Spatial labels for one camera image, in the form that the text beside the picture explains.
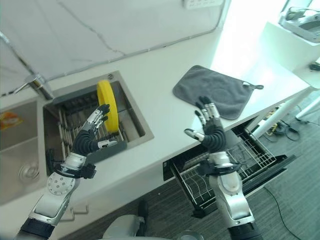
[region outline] white wall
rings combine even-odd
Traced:
[[[2,0],[0,29],[35,70],[52,78],[210,31],[221,8],[187,10],[182,0]],[[4,48],[1,93],[27,74]]]

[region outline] chrome faucet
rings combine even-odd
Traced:
[[[4,41],[4,43],[10,48],[12,53],[15,55],[15,57],[19,60],[19,62],[27,69],[27,71],[30,73],[30,76],[28,76],[24,81],[25,83],[18,87],[16,90],[13,91],[14,94],[18,93],[22,89],[24,89],[26,86],[30,86],[33,88],[41,97],[43,97],[46,100],[52,100],[55,98],[50,86],[48,85],[45,78],[40,75],[40,73],[36,72],[30,64],[28,64],[16,51],[15,47],[12,45],[10,40],[0,31],[0,39]]]

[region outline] wall outlet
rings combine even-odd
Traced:
[[[220,6],[224,0],[183,0],[183,6],[186,9],[199,9],[206,7]]]

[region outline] gray cloth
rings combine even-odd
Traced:
[[[207,96],[213,100],[222,118],[234,120],[242,113],[253,90],[263,87],[195,65],[172,91],[176,97],[192,105],[199,102],[200,96]]]

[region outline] kitchen sink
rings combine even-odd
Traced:
[[[55,164],[64,161],[72,149],[73,141],[89,115],[99,106],[97,82],[108,80],[117,106],[119,130],[108,133],[102,124],[96,141],[117,140],[117,144],[87,156],[87,163],[97,163],[121,151],[140,145],[154,136],[143,118],[118,71],[89,79],[65,89],[70,91],[56,97],[43,107],[46,171],[51,174]]]
[[[5,112],[16,114],[23,122],[0,133],[0,205],[43,186],[39,174],[37,102]]]

